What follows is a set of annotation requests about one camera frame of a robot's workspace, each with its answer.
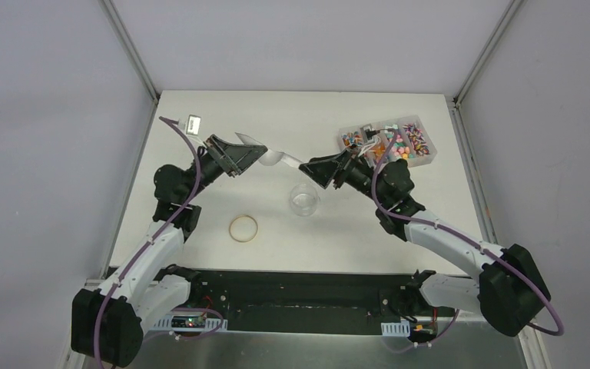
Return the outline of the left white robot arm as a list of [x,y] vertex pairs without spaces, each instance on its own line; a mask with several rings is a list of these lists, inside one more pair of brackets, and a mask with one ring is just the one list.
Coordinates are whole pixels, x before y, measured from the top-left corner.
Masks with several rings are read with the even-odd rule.
[[182,250],[201,215],[191,202],[221,175],[241,175],[268,149],[240,145],[211,135],[203,145],[188,144],[194,159],[188,169],[163,165],[153,177],[157,207],[135,251],[94,290],[82,288],[71,307],[71,349],[101,363],[128,366],[146,333],[180,305],[194,311],[204,291],[191,278],[166,274],[151,282],[168,259]]

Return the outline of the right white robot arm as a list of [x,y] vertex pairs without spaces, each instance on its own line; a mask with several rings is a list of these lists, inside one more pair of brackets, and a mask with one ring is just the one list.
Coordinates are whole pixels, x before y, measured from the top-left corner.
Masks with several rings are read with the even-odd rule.
[[[406,160],[371,167],[357,151],[312,158],[299,170],[322,188],[349,185],[376,206],[383,230],[418,245],[456,266],[465,277],[437,271],[416,272],[403,290],[404,315],[423,315],[447,307],[482,315],[496,331],[516,336],[524,327],[559,336],[564,324],[551,304],[552,296],[530,252],[519,244],[504,248],[452,228],[411,195],[415,185]],[[546,309],[556,329],[533,323]]]

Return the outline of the clear plastic scoop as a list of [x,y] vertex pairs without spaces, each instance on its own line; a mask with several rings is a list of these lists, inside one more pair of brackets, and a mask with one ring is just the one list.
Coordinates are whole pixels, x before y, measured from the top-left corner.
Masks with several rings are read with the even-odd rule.
[[[240,132],[236,132],[235,135],[245,144],[245,145],[259,145],[264,146],[263,143],[257,141],[256,139],[252,138],[249,135],[242,134]],[[275,151],[271,148],[266,147],[267,151],[259,158],[259,162],[264,166],[274,166],[279,163],[283,163],[288,165],[292,168],[298,169],[302,164],[298,158],[287,154],[283,151]]]

